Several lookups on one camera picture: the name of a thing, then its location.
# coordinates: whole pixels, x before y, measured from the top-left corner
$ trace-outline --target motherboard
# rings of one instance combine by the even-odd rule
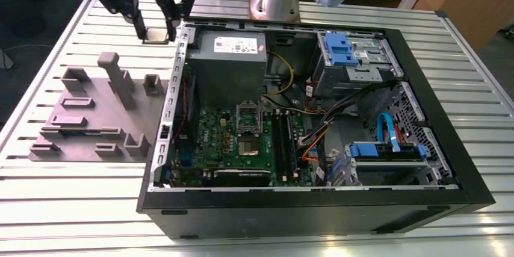
[[[194,150],[176,150],[174,180],[180,187],[310,186],[311,164],[296,153],[306,133],[302,115],[242,104],[235,110],[202,110]]]

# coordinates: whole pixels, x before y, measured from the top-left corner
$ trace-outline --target gray plastic block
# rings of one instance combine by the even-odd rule
[[[71,93],[86,93],[83,83],[90,81],[91,79],[84,69],[67,69],[61,78],[65,89]]]
[[[136,104],[132,98],[134,82],[127,71],[122,72],[118,66],[120,57],[115,52],[103,52],[98,57],[98,66],[102,67],[111,79],[111,89],[118,94],[126,110],[135,108]]]
[[[127,134],[123,146],[131,156],[147,156],[148,154],[150,143],[143,134],[139,135],[138,140],[131,134]]]
[[[52,117],[41,128],[40,136],[31,148],[32,161],[146,162],[159,128],[164,94],[147,96],[144,80],[131,81],[134,84],[131,95],[135,102],[132,110],[126,110],[120,99],[112,93],[108,78],[91,78],[90,81],[82,82],[84,92],[79,94],[75,92],[77,94],[75,96],[68,90],[63,91],[53,107]],[[160,80],[160,83],[166,89],[168,81]],[[65,99],[91,99],[94,106],[68,107]],[[83,126],[69,125],[83,124],[83,119],[87,120]],[[55,147],[49,149],[48,144],[53,144]],[[106,153],[99,156],[98,144],[115,144],[120,150],[119,152],[115,150],[118,155]]]
[[[39,144],[33,144],[31,147],[31,152],[37,156],[56,156],[60,154],[60,148],[56,146],[56,144],[47,141]]]
[[[47,139],[64,138],[64,135],[60,133],[60,126],[44,126],[39,134]]]
[[[95,101],[92,98],[65,98],[61,101],[64,108],[94,108]]]
[[[147,96],[160,96],[164,94],[159,75],[144,75],[143,87]]]
[[[123,154],[118,144],[98,143],[95,146],[95,153],[99,157],[120,156]]]
[[[49,123],[53,126],[86,126],[88,124],[88,120],[83,116],[53,116]]]
[[[100,135],[110,140],[126,139],[126,132],[122,128],[102,128]]]

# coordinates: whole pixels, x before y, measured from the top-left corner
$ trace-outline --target slotted aluminum table surface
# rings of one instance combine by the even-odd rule
[[[164,28],[152,0],[147,26]],[[247,18],[247,0],[196,0],[192,15]],[[0,133],[0,255],[65,256],[514,256],[513,102],[453,24],[433,12],[302,4],[302,21],[395,28],[417,56],[497,204],[407,234],[172,241],[135,212],[144,164],[31,162],[37,136],[68,67],[96,67],[102,51],[120,54],[132,78],[171,77],[175,47],[142,45],[132,26],[84,0]]]

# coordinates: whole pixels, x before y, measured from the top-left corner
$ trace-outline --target black computer chassis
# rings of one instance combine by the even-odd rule
[[[413,88],[427,126],[449,160],[458,190],[311,190],[300,192],[148,192],[151,159],[146,165],[136,211],[148,214],[170,238],[256,238],[407,232],[450,214],[473,212],[494,198],[473,164],[435,93],[399,30],[359,26],[275,23],[255,20],[187,20],[215,29],[251,24],[328,31],[383,33]]]

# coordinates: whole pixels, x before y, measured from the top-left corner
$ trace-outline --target expansion slot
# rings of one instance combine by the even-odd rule
[[[282,133],[280,133],[280,114],[275,114],[271,120],[271,135],[274,139],[274,152],[275,152],[275,174],[278,180],[287,180],[286,176],[286,159],[282,145]]]
[[[291,116],[288,112],[280,116],[280,133],[282,133],[282,141],[283,141],[283,153],[287,163],[287,177],[296,178],[296,153],[295,153],[295,140],[292,133],[292,124],[291,124]]]

